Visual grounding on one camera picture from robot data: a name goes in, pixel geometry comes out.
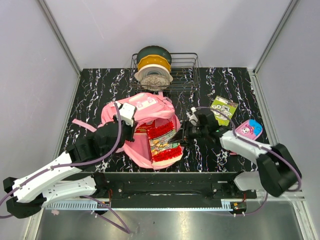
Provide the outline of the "yellow plate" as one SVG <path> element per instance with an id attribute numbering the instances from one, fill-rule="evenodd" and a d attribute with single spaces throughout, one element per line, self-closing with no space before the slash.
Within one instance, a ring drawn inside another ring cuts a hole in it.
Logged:
<path id="1" fill-rule="evenodd" d="M 148 65 L 160 65 L 166 68 L 169 72 L 171 71 L 171 64 L 169 61 L 165 57 L 158 54 L 149 54 L 144 56 L 137 64 L 137 69 L 140 71 L 143 67 Z"/>

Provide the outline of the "dark green plate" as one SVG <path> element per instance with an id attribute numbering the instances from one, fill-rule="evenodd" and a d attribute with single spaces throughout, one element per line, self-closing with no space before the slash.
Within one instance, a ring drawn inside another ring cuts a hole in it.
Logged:
<path id="1" fill-rule="evenodd" d="M 159 55 L 161 57 L 164 57 L 169 64 L 172 63 L 172 56 L 168 50 L 166 50 L 164 47 L 158 46 L 158 45 L 150 45 L 142 48 L 138 53 L 136 57 L 137 63 L 141 61 L 142 58 L 149 56 L 149 55 Z"/>

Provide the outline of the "red top activity book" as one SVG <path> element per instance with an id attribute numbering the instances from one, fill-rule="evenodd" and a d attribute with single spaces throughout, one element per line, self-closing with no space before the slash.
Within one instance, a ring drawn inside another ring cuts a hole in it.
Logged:
<path id="1" fill-rule="evenodd" d="M 148 122 L 148 123 L 144 123 L 142 125 L 140 125 L 139 127 L 137 127 L 135 129 L 135 134 L 147 134 L 149 129 L 152 129 L 155 127 L 155 122 Z"/>

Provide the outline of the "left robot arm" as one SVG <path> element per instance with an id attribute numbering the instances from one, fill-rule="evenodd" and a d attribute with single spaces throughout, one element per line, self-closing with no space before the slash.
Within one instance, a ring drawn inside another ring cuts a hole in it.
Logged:
<path id="1" fill-rule="evenodd" d="M 6 217 L 24 219 L 54 202 L 72 197 L 94 195 L 103 198 L 108 193 L 108 186 L 96 176 L 66 183 L 61 181 L 111 156 L 125 141 L 132 141 L 136 126 L 133 118 L 115 117 L 77 140 L 55 160 L 34 173 L 22 178 L 4 179 L 6 195 L 0 203 L 6 206 Z"/>

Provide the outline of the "pink student backpack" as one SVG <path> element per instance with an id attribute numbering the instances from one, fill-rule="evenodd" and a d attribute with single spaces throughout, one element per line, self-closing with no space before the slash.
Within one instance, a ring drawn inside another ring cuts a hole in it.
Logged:
<path id="1" fill-rule="evenodd" d="M 175 109 L 171 100 L 163 95 L 142 92 L 116 102 L 120 102 L 121 104 L 129 103 L 137 108 L 134 115 L 134 120 L 137 124 L 136 128 L 152 121 L 155 122 L 155 128 L 168 122 L 173 123 L 175 131 L 181 126 L 178 117 L 175 115 Z M 125 152 L 133 162 L 145 169 L 160 170 L 172 165 L 168 164 L 165 167 L 153 167 L 148 135 L 134 133 L 133 138 L 133 142 L 125 141 L 124 145 L 117 149 L 116 152 Z"/>

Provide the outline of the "grey patterned plate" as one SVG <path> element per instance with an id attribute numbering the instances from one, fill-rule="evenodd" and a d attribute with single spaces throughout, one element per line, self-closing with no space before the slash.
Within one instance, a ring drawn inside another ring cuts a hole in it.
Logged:
<path id="1" fill-rule="evenodd" d="M 170 81 L 161 75 L 148 75 L 145 76 L 140 84 L 144 87 L 162 87 L 170 84 Z"/>

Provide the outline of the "aluminium front rail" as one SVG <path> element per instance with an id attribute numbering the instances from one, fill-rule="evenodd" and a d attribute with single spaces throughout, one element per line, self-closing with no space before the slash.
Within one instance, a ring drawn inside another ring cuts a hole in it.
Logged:
<path id="1" fill-rule="evenodd" d="M 98 192 L 90 197 L 68 196 L 57 198 L 58 191 L 52 190 L 52 198 L 48 198 L 43 208 L 50 210 L 98 210 L 112 208 L 115 211 L 248 211 L 248 203 L 257 201 L 262 204 L 266 191 L 255 190 L 255 199 L 211 198 L 196 195 L 131 195 L 121 199 L 112 199 L 112 191 L 107 197 L 98 197 Z"/>

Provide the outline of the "pink purple pencil case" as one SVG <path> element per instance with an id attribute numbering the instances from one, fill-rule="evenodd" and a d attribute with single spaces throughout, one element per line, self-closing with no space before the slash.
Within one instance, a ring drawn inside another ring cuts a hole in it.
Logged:
<path id="1" fill-rule="evenodd" d="M 250 140 L 257 140 L 258 137 L 263 132 L 263 127 L 254 119 L 248 119 L 244 121 L 240 126 L 235 130 L 238 135 L 246 137 Z"/>

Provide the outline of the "green bottom book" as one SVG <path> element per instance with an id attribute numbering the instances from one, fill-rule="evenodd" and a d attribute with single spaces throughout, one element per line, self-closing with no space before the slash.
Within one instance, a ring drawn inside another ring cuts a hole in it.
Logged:
<path id="1" fill-rule="evenodd" d="M 220 126 L 228 126 L 231 119 L 238 108 L 238 103 L 231 100 L 227 100 L 221 96 L 216 96 L 210 108 L 218 110 L 212 111 L 215 115 L 215 119 L 218 121 Z"/>

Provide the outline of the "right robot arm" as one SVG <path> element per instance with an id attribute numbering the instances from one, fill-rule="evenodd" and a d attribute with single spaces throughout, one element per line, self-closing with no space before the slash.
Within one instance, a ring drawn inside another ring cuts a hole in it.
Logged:
<path id="1" fill-rule="evenodd" d="M 264 190 L 273 197 L 279 197 L 285 192 L 297 192 L 301 189 L 302 174 L 283 144 L 269 145 L 240 135 L 233 127 L 219 125 L 212 113 L 200 114 L 198 108 L 188 117 L 169 139 L 169 143 L 186 147 L 194 140 L 208 139 L 257 166 L 257 171 L 244 171 L 232 179 L 227 185 L 230 197 L 239 198 L 248 190 Z"/>

